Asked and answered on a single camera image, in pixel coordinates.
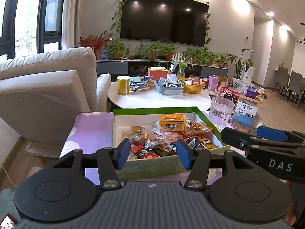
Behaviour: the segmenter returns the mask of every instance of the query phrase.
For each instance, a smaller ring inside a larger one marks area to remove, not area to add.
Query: black window frame
[[[45,31],[45,17],[48,0],[39,0],[38,19],[37,19],[37,52],[44,52],[43,46],[49,43],[59,42],[59,49],[62,49],[62,17],[63,17],[63,2],[59,0],[57,10],[57,23],[60,25],[60,31]]]
[[[60,31],[45,32],[45,15],[47,0],[39,0],[37,16],[37,53],[43,53],[44,44],[59,42],[59,48],[62,48],[62,16],[63,2],[58,5],[57,22],[60,25]],[[0,56],[7,54],[7,59],[14,59],[15,53],[15,20],[18,0],[6,0],[3,13],[2,36],[0,37]]]

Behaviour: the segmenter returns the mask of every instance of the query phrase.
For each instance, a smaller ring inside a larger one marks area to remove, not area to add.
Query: round coffee table
[[[131,91],[129,95],[118,95],[116,82],[110,86],[108,97],[120,108],[198,107],[200,111],[207,111],[212,102],[206,90],[199,94],[183,93],[177,98],[162,95],[156,88],[146,92]]]

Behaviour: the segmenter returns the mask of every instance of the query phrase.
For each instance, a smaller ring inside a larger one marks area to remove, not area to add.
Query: dining chair
[[[299,95],[302,97],[304,93],[304,84],[302,83],[302,75],[300,73],[296,73],[295,71],[291,72],[288,89],[290,91],[290,94],[287,99],[289,99],[291,94],[293,93],[292,97],[295,96],[295,100],[294,100],[294,104],[295,104],[298,100]]]
[[[281,94],[281,95],[283,95],[284,89],[288,88],[288,81],[289,81],[288,69],[279,65],[279,71],[276,75],[275,80],[276,80],[276,85],[274,86],[273,90],[271,91],[271,94],[274,91],[274,89],[276,88],[276,86],[279,84],[280,89],[279,89],[278,94],[280,93],[281,87],[283,86],[283,90],[282,90],[282,94]]]

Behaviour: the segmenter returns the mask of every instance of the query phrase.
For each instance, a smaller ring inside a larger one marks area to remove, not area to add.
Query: beige sofa
[[[0,63],[0,117],[27,139],[26,151],[57,158],[79,113],[108,112],[109,74],[97,78],[91,48]]]

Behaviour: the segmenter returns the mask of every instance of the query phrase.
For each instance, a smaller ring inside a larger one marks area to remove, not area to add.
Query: television screen
[[[120,38],[204,46],[208,11],[194,0],[127,0]]]

